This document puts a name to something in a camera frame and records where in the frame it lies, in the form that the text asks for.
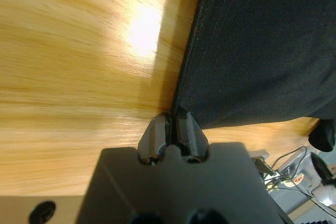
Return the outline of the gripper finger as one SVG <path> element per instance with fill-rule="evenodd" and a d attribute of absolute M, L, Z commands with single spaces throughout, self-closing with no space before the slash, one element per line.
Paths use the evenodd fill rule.
<path fill-rule="evenodd" d="M 191 113 L 179 107 L 175 115 L 176 145 L 185 161 L 205 161 L 208 140 Z"/>
<path fill-rule="evenodd" d="M 167 113 L 161 113 L 150 121 L 138 143 L 142 164 L 155 165 L 163 159 L 170 140 L 171 124 L 172 119 Z"/>

